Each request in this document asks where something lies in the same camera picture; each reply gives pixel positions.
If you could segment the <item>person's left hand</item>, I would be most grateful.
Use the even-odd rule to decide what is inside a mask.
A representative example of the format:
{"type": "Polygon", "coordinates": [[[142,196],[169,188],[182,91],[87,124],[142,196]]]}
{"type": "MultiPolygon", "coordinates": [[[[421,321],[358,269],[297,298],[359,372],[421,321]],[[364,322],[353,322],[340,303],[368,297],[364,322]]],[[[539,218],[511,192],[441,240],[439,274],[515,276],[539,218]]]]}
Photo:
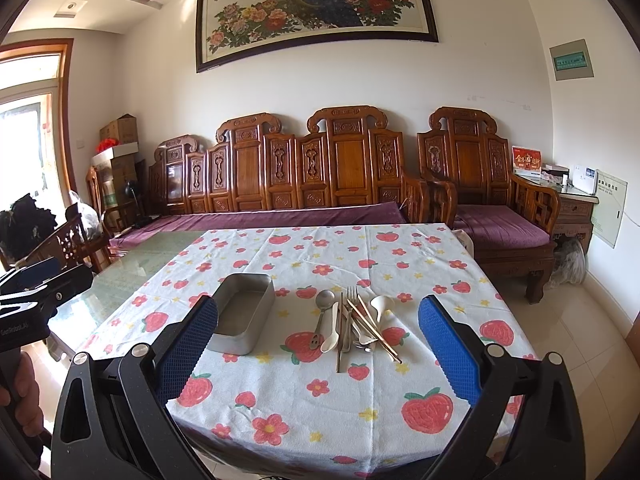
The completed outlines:
{"type": "Polygon", "coordinates": [[[43,432],[43,411],[40,408],[40,389],[35,378],[34,364],[26,352],[15,374],[14,388],[18,394],[15,418],[27,437],[37,437],[43,432]]]}

